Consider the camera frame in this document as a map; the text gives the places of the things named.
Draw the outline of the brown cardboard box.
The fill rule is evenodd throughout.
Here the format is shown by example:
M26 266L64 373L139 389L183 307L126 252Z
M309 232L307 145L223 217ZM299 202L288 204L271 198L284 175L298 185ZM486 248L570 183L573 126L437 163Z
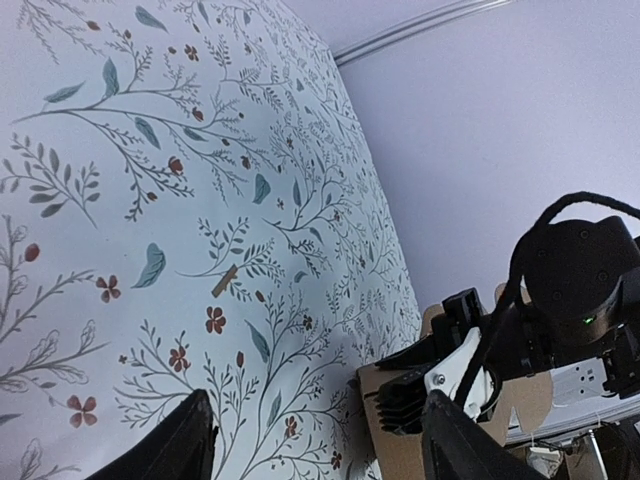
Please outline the brown cardboard box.
M512 415L531 433L551 409L526 314L510 302L493 318L475 289L462 291L421 338L359 370L384 478L541 478L505 448Z

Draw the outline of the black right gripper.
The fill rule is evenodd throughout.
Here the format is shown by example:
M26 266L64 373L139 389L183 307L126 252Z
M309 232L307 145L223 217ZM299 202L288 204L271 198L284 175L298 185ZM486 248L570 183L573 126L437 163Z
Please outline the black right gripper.
M639 245L623 220L567 220L543 227L515 310L512 379L598 358L605 391L639 392Z

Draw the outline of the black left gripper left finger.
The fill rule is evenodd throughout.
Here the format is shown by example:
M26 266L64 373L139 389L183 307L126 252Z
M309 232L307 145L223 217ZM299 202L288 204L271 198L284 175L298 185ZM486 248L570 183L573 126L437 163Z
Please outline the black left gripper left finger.
M89 480L209 480L219 427L206 391L197 389L132 449Z

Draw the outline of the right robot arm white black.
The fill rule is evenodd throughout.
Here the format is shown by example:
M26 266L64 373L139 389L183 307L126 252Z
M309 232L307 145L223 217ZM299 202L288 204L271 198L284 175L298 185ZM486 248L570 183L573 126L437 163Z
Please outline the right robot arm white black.
M622 410L639 392L639 242L623 220L544 227L524 284L508 323L508 442Z

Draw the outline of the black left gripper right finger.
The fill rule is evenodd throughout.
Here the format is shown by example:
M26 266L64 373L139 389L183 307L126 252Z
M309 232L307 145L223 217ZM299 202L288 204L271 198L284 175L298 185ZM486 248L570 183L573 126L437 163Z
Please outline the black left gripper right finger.
M526 480L543 477L504 450L439 390L428 394L421 423L427 479Z

